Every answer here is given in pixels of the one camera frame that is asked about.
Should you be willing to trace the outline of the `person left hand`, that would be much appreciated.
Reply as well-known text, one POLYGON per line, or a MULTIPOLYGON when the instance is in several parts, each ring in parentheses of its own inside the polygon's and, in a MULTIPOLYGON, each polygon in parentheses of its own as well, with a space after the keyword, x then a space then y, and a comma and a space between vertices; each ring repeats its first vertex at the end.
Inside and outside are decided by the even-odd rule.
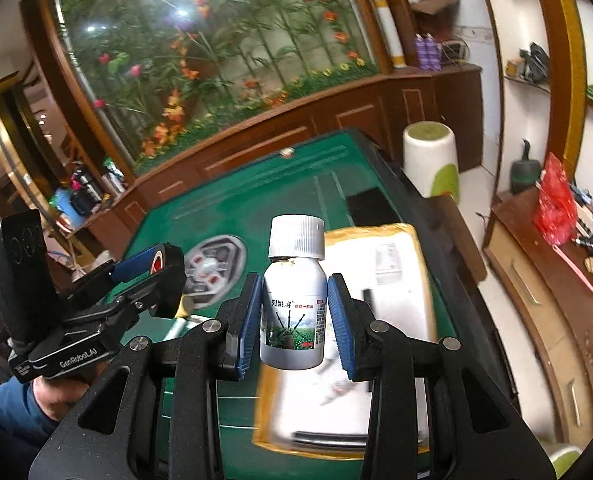
POLYGON ((99 362, 85 370, 79 378, 35 378, 32 389, 37 405, 48 418, 60 422, 108 366, 108 361, 99 362))

